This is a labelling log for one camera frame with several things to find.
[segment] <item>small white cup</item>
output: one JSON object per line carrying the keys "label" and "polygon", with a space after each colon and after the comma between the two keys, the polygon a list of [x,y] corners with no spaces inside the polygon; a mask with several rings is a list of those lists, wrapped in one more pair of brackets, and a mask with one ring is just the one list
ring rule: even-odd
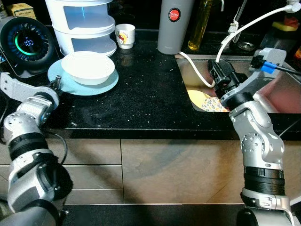
{"label": "small white cup", "polygon": [[115,27],[115,34],[120,48],[132,48],[135,42],[135,26],[131,24],[119,24]]}

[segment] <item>cabinet drawer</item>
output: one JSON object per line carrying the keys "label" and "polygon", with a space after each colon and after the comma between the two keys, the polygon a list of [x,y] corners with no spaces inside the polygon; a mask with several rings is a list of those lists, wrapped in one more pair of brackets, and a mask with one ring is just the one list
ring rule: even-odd
{"label": "cabinet drawer", "polygon": [[[65,164],[121,164],[119,139],[66,139],[68,156]],[[48,147],[62,159],[63,144],[60,139],[47,139]],[[0,144],[0,164],[10,164],[6,145]]]}
{"label": "cabinet drawer", "polygon": [[[125,203],[241,203],[239,141],[121,140]],[[285,192],[301,192],[300,141],[286,141]]]}
{"label": "cabinet drawer", "polygon": [[[66,165],[73,189],[122,189],[121,165]],[[0,175],[8,180],[9,165],[0,165]]]}
{"label": "cabinet drawer", "polygon": [[120,204],[123,203],[123,191],[118,189],[72,190],[66,203],[84,204]]}
{"label": "cabinet drawer", "polygon": [[8,193],[8,181],[0,176],[0,197]]}

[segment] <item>blue clamp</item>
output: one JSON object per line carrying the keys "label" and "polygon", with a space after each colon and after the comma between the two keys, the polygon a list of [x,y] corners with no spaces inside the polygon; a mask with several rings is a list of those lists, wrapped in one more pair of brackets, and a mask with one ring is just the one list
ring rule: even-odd
{"label": "blue clamp", "polygon": [[274,70],[277,68],[276,64],[270,63],[270,62],[264,62],[263,66],[261,67],[261,71],[267,72],[269,74],[272,74]]}

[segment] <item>box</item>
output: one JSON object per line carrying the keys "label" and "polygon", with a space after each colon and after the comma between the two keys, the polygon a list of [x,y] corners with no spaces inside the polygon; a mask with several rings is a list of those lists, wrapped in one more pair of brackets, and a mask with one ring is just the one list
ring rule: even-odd
{"label": "box", "polygon": [[4,5],[0,0],[0,21],[2,21],[6,17],[8,17],[8,13],[6,12]]}
{"label": "box", "polygon": [[36,19],[33,11],[33,7],[26,3],[17,3],[7,6],[7,12],[10,16],[24,16],[32,19]]}

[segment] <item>white bowl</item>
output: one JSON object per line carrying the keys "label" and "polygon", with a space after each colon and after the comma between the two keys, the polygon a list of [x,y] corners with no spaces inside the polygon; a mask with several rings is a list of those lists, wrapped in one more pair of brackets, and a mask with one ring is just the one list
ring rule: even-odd
{"label": "white bowl", "polygon": [[93,86],[105,82],[115,70],[115,64],[104,54],[79,51],[65,56],[62,68],[76,82]]}

